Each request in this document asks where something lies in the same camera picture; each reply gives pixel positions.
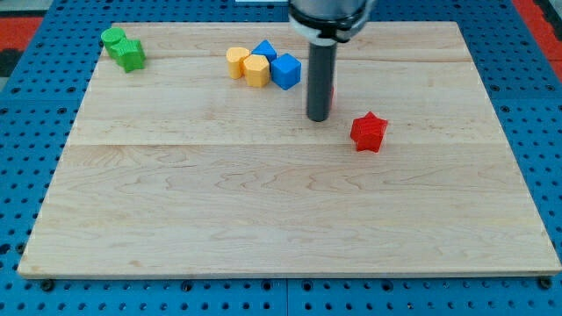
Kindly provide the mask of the grey robot arm flange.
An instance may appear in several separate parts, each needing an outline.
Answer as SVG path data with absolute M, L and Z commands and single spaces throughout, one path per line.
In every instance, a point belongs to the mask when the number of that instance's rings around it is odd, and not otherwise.
M 346 43 L 364 28 L 377 0 L 289 0 L 293 29 L 316 46 Z

